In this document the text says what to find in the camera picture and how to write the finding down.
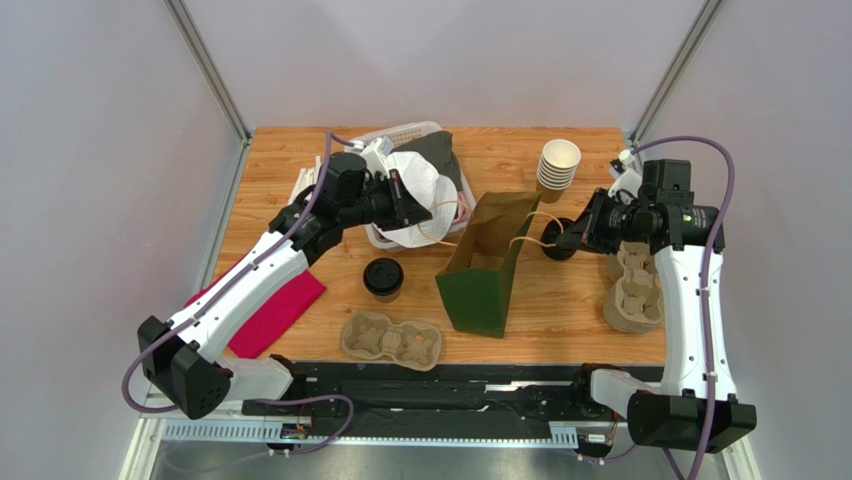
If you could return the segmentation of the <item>black cup lid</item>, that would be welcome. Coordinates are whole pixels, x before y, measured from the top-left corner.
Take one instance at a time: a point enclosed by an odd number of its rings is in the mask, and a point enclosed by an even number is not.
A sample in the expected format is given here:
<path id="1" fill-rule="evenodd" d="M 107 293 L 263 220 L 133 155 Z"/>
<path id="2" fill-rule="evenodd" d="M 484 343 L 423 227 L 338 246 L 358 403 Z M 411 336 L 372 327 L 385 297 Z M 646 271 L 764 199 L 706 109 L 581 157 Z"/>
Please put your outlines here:
<path id="1" fill-rule="evenodd" d="M 404 283 L 404 270 L 392 258 L 377 258 L 366 265 L 362 281 L 371 294 L 375 291 L 400 290 Z"/>

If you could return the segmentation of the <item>green paper bag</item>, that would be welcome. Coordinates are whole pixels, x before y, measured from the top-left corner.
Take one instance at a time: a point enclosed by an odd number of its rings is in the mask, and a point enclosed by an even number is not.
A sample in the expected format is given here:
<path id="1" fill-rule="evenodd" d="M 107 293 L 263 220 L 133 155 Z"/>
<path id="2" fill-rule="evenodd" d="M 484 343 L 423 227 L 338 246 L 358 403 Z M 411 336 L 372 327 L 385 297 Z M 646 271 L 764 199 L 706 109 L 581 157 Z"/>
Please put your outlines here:
<path id="1" fill-rule="evenodd" d="M 435 276 L 454 330 L 505 335 L 518 256 L 535 240 L 529 229 L 542 194 L 487 192 L 473 208 L 453 253 Z"/>

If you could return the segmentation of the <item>single beige cup carrier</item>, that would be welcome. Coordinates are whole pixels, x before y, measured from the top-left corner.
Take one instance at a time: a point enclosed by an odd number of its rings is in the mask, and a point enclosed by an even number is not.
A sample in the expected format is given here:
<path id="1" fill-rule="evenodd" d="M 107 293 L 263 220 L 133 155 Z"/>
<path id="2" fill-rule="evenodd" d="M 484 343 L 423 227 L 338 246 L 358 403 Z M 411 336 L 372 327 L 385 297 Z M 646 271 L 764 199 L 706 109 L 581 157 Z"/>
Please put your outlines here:
<path id="1" fill-rule="evenodd" d="M 393 322 L 376 312 L 359 311 L 345 323 L 342 350 L 362 360 L 389 359 L 394 364 L 420 372 L 436 367 L 443 351 L 439 328 L 422 321 Z"/>

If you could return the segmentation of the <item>brown paper coffee cup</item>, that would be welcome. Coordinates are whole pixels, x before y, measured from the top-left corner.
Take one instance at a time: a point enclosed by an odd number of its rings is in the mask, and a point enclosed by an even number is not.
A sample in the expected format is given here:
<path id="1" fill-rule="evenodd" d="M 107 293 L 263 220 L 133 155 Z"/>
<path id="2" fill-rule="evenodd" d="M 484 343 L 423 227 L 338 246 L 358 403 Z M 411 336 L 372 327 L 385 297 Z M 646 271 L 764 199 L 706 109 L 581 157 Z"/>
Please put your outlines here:
<path id="1" fill-rule="evenodd" d="M 400 295 L 400 290 L 386 290 L 386 291 L 375 291 L 372 292 L 373 297 L 381 303 L 392 303 L 394 302 Z"/>

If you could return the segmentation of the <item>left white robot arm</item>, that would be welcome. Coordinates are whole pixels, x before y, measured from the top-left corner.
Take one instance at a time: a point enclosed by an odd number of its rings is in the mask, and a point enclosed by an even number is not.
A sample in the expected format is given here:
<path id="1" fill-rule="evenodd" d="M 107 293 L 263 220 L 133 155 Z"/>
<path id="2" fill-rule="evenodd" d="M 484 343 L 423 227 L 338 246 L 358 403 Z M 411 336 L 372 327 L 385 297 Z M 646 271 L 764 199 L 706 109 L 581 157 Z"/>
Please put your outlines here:
<path id="1" fill-rule="evenodd" d="M 278 400 L 292 382 L 280 360 L 226 361 L 238 330 L 284 285 L 342 240 L 344 230 L 386 230 L 432 219 L 441 175 L 411 152 L 392 154 L 375 172 L 355 153 L 325 158 L 317 182 L 270 222 L 253 249 L 198 300 L 167 320 L 151 316 L 137 330 L 142 370 L 170 400 L 167 411 L 195 420 L 232 400 Z"/>

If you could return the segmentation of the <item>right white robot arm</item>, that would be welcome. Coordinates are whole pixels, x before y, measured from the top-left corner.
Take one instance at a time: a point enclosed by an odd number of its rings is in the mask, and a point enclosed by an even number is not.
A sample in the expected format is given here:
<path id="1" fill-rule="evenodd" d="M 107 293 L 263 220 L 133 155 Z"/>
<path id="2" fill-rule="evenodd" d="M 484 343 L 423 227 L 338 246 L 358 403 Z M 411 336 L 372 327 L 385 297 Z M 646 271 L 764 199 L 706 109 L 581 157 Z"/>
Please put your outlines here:
<path id="1" fill-rule="evenodd" d="M 576 376 L 581 405 L 624 418 L 639 446 L 715 454 L 753 431 L 724 349 L 720 308 L 723 213 L 694 202 L 691 165 L 655 160 L 625 200 L 597 189 L 555 250 L 614 254 L 624 242 L 650 248 L 662 288 L 666 361 L 658 387 L 615 367 L 585 364 Z"/>

